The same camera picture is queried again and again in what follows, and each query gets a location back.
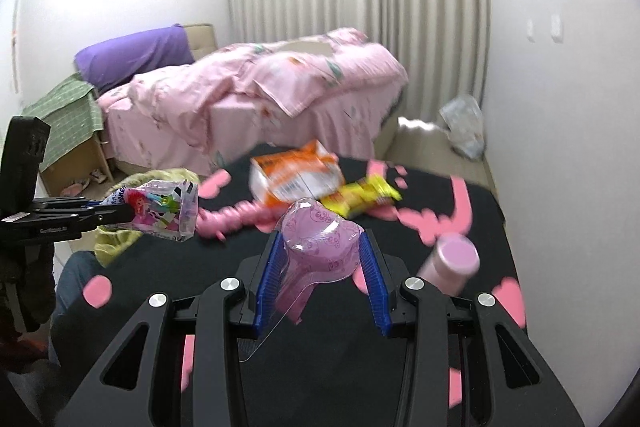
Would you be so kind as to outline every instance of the trash bag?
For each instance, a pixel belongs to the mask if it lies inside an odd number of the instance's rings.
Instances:
[[[481,158],[484,153],[484,119],[476,99],[470,94],[463,94],[441,108],[440,115],[449,126],[449,142],[453,150],[470,160]]]

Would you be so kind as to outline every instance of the purple blanket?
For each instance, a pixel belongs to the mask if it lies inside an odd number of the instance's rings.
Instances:
[[[99,94],[129,82],[135,74],[193,61],[187,33],[179,24],[100,42],[76,54],[82,78]]]

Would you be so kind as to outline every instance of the person's leg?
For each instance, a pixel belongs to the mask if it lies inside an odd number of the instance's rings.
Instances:
[[[56,287],[56,308],[51,315],[51,324],[63,315],[73,302],[82,295],[84,286],[104,268],[92,251],[77,251],[66,262]],[[49,360],[58,363],[58,357],[49,339]]]

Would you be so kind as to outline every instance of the green plaid tablecloth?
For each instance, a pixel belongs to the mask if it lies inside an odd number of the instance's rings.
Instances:
[[[23,116],[36,116],[51,126],[40,171],[104,128],[93,89],[80,73],[75,73],[22,112]]]

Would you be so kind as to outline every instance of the white label sticker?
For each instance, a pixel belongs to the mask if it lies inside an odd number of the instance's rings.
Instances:
[[[13,216],[5,217],[2,222],[3,223],[13,223],[14,221],[18,221],[18,219],[22,219],[23,217],[27,217],[29,215],[28,212],[18,212]]]

